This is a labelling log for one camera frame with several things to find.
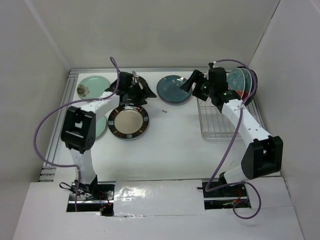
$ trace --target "dish rack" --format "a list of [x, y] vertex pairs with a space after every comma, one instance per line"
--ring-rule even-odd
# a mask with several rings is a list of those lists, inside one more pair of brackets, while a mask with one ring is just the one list
[[[197, 105], [202, 137], [208, 140], [230, 140], [236, 128], [227, 117], [222, 115], [211, 103], [210, 98], [208, 98], [207, 101], [197, 98]], [[256, 101], [253, 99], [246, 108], [254, 119], [265, 128]], [[239, 133], [236, 136], [236, 140], [242, 140]]]

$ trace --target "light green plate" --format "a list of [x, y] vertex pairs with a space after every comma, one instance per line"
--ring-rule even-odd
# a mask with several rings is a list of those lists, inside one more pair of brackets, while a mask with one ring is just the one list
[[107, 126], [107, 119], [105, 116], [101, 117], [95, 124], [95, 138], [99, 137]]
[[110, 82], [103, 76], [88, 76], [76, 87], [76, 93], [81, 99], [99, 98], [110, 87]]

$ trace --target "white wall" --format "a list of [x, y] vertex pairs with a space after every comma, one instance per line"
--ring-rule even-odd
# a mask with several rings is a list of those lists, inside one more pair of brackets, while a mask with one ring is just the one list
[[[60, 104], [67, 70], [23, 0], [0, 1], [0, 239], [13, 237], [42, 162], [32, 148], [40, 119]], [[40, 134], [46, 152], [53, 117]]]
[[279, 0], [27, 0], [72, 68], [249, 63]]
[[281, 0], [250, 66], [264, 123], [282, 137], [282, 174], [306, 240], [320, 223], [320, 0]]

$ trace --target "blue bowl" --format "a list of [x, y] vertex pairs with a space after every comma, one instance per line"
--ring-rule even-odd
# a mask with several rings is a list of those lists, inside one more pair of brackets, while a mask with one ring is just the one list
[[156, 85], [156, 92], [165, 102], [180, 104], [190, 98], [192, 90], [185, 92], [180, 86], [187, 81], [186, 78], [178, 75], [169, 75], [162, 78]]

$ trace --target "white cardboard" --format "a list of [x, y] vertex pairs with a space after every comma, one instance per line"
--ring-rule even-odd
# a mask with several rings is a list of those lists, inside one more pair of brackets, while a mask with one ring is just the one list
[[[261, 208], [291, 207], [292, 202], [282, 177], [260, 177], [249, 181], [258, 190], [261, 197]], [[256, 192], [249, 185], [246, 186], [250, 204], [253, 209], [259, 206]]]
[[[250, 220], [232, 209], [183, 216], [105, 217], [66, 212], [69, 192], [56, 182], [31, 183], [13, 240], [303, 240], [292, 206], [261, 209]], [[237, 209], [241, 215], [255, 209]]]
[[120, 181], [114, 188], [115, 216], [169, 216], [205, 213], [201, 180]]

